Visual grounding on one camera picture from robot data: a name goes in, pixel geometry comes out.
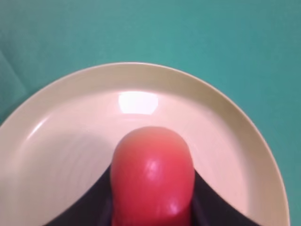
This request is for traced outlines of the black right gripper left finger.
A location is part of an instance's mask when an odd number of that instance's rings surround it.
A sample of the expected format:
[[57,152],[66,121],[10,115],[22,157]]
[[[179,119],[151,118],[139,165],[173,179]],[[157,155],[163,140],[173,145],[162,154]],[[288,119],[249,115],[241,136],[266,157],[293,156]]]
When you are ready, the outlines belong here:
[[108,167],[79,200],[46,225],[110,226],[112,223],[110,169]]

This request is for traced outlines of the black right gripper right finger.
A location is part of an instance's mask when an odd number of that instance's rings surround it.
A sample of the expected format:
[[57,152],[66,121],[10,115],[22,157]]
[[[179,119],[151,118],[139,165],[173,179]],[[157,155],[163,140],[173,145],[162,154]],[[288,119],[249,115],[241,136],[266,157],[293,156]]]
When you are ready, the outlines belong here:
[[192,197],[193,226],[249,226],[250,220],[220,197],[196,172]]

